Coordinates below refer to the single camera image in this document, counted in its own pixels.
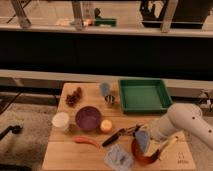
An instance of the scissors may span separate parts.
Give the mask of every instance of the scissors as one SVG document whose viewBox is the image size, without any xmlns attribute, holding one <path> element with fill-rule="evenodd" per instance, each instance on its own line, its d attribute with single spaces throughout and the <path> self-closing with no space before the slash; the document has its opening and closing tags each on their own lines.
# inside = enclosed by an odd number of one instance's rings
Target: scissors
<svg viewBox="0 0 213 171">
<path fill-rule="evenodd" d="M 119 131 L 117 131 L 115 134 L 113 134 L 111 137 L 109 137 L 106 141 L 103 142 L 102 146 L 106 147 L 109 144 L 116 141 L 120 136 L 127 135 L 127 136 L 134 136 L 135 133 L 140 129 L 142 125 L 136 125 L 130 128 L 122 128 Z"/>
</svg>

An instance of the orange bowl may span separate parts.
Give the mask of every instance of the orange bowl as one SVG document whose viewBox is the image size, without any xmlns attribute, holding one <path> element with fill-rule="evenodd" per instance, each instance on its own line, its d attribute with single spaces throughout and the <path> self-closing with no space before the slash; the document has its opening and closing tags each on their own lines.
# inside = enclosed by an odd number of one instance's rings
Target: orange bowl
<svg viewBox="0 0 213 171">
<path fill-rule="evenodd" d="M 132 145 L 131 145 L 132 153 L 136 160 L 141 164 L 141 165 L 147 165 L 154 163 L 159 156 L 159 150 L 157 150 L 152 156 L 147 157 L 143 155 L 143 152 L 140 149 L 140 145 L 136 139 L 133 139 Z"/>
</svg>

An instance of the yellow ball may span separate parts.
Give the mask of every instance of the yellow ball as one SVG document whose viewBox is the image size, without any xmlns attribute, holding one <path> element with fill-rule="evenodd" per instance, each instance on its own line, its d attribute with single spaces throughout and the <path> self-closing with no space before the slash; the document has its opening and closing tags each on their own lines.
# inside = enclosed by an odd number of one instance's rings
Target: yellow ball
<svg viewBox="0 0 213 171">
<path fill-rule="evenodd" d="M 109 132 L 111 132 L 112 131 L 112 121 L 107 120 L 107 119 L 103 120 L 101 122 L 100 129 L 101 129 L 101 131 L 103 133 L 109 133 Z"/>
</svg>

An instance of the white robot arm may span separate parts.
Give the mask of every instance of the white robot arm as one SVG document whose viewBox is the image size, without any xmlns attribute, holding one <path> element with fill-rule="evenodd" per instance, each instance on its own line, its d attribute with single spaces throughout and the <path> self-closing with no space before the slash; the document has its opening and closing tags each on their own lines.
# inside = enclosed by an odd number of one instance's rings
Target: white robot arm
<svg viewBox="0 0 213 171">
<path fill-rule="evenodd" d="M 149 130 L 150 137 L 164 141 L 180 130 L 186 130 L 213 150 L 213 127 L 202 119 L 201 109 L 194 104 L 175 103 Z"/>
</svg>

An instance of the small white cup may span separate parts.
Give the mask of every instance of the small white cup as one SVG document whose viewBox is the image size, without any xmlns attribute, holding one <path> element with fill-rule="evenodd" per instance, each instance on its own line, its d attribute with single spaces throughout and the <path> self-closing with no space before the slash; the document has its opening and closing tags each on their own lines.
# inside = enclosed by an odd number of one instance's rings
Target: small white cup
<svg viewBox="0 0 213 171">
<path fill-rule="evenodd" d="M 52 124 L 62 132 L 68 132 L 70 127 L 70 117 L 66 112 L 56 113 L 52 119 Z"/>
</svg>

